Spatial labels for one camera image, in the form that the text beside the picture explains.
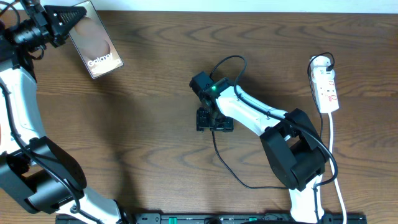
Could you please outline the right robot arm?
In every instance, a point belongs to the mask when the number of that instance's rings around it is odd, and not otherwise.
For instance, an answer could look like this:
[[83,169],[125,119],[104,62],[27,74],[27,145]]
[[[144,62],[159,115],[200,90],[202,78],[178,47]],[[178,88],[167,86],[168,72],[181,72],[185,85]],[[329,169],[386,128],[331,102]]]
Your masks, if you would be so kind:
[[189,86],[202,103],[197,110],[197,131],[231,132],[234,121],[247,127],[259,137],[282,188],[289,190],[292,218],[319,222],[325,214],[319,188],[330,152],[307,114],[300,109],[289,113],[275,109],[227,78],[216,82],[205,72],[195,75]]

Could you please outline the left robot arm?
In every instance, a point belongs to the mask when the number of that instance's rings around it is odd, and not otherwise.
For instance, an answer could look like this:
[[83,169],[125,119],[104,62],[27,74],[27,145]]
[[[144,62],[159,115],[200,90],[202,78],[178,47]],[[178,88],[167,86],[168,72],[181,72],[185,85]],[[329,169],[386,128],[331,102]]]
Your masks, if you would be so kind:
[[37,105],[34,52],[63,45],[86,9],[21,4],[28,18],[1,28],[1,188],[32,214],[134,223],[117,201],[90,188],[79,163],[47,137]]

